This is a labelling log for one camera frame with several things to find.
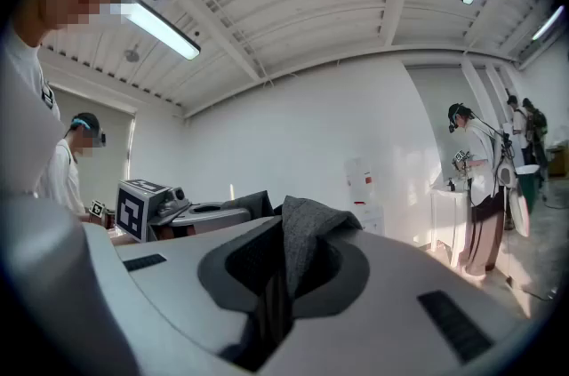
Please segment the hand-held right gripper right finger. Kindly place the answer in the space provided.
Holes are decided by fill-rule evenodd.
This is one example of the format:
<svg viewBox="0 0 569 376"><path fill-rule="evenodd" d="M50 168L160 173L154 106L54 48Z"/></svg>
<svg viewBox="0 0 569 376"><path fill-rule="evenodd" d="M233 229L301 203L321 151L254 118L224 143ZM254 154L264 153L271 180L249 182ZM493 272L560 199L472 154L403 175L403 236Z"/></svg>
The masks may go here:
<svg viewBox="0 0 569 376"><path fill-rule="evenodd" d="M501 364L522 320L426 252L355 229L333 243L353 244L368 259L364 291L342 313L301 319L266 363L266 376L449 376ZM429 317L419 297L441 291L492 346L467 364Z"/></svg>

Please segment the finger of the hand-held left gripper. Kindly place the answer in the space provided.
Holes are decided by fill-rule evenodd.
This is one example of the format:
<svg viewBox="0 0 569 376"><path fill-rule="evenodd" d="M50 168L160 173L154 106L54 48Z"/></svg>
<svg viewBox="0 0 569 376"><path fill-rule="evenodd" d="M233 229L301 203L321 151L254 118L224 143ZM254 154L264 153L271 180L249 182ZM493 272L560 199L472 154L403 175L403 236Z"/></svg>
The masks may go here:
<svg viewBox="0 0 569 376"><path fill-rule="evenodd" d="M203 234L229 228L250 221L251 214L245 208L221 209L219 207L190 207L171 223L175 235L192 228L195 234Z"/></svg>
<svg viewBox="0 0 569 376"><path fill-rule="evenodd" d="M189 207L190 211L226 211L241 209L241 206L232 201L229 202L205 202L195 203Z"/></svg>

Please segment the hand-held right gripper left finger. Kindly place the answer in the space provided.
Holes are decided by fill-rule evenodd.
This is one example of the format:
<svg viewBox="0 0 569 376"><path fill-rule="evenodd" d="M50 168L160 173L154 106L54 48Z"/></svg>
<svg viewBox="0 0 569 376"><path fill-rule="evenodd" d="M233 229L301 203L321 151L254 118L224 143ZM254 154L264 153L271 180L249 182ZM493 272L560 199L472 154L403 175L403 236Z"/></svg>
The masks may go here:
<svg viewBox="0 0 569 376"><path fill-rule="evenodd" d="M182 337L256 371L285 338L278 217L116 249L145 300Z"/></svg>

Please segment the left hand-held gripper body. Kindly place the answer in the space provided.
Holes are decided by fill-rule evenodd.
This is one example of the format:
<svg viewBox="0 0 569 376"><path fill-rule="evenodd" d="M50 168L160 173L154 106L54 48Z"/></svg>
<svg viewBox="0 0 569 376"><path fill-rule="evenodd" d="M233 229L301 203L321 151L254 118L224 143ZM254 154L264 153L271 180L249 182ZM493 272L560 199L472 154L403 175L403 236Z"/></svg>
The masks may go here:
<svg viewBox="0 0 569 376"><path fill-rule="evenodd" d="M137 242L156 241L156 230L172 224L190 206L182 188L148 180L121 180L117 189L115 224Z"/></svg>

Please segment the dark grey backpack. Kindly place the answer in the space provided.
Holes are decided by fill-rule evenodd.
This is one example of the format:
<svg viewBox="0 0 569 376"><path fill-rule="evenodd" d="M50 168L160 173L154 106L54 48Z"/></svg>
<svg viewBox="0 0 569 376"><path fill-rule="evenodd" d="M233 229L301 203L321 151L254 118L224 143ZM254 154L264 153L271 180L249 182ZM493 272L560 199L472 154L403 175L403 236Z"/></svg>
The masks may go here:
<svg viewBox="0 0 569 376"><path fill-rule="evenodd" d="M280 222L240 243L224 268L254 295L241 342L223 351L233 363L259 370L302 318L302 298L329 284L341 271L342 254L325 237L337 228L361 230L349 211L287 196Z"/></svg>

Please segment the person's white T-shirt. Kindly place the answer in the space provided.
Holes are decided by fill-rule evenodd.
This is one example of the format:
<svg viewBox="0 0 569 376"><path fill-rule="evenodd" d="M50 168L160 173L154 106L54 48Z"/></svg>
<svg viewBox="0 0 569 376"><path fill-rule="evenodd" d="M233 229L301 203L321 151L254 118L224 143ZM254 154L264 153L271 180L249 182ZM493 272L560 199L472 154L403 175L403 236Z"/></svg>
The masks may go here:
<svg viewBox="0 0 569 376"><path fill-rule="evenodd" d="M0 195L31 194L65 132L38 49L0 34Z"/></svg>

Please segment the white toilet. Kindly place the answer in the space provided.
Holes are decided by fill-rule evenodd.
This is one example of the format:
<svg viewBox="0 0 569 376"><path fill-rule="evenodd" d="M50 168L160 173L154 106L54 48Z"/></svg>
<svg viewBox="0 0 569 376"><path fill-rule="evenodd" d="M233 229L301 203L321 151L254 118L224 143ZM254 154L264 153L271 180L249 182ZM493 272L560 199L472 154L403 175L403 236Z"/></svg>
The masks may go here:
<svg viewBox="0 0 569 376"><path fill-rule="evenodd" d="M498 180L506 189L511 218L517 233L523 237L530 234L530 213L522 190L521 177L527 174L525 166L513 167L502 164L497 168Z"/></svg>

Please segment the dark green bin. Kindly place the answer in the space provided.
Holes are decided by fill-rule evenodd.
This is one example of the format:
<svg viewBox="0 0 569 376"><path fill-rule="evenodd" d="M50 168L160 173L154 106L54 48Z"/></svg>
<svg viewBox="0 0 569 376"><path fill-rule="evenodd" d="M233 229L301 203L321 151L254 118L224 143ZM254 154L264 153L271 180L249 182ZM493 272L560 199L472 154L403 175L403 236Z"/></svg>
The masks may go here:
<svg viewBox="0 0 569 376"><path fill-rule="evenodd" d="M527 164L516 168L516 174L524 195L528 213L532 214L539 193L540 166Z"/></svg>

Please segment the cardboard box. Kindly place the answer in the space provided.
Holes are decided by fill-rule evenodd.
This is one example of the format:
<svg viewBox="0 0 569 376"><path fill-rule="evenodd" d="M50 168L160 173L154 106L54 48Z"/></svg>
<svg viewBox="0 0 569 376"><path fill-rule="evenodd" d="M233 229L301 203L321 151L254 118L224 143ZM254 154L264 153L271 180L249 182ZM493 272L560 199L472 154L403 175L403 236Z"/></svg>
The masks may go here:
<svg viewBox="0 0 569 376"><path fill-rule="evenodd" d="M549 176L565 177L569 174L569 147L558 145L548 148L549 156Z"/></svg>

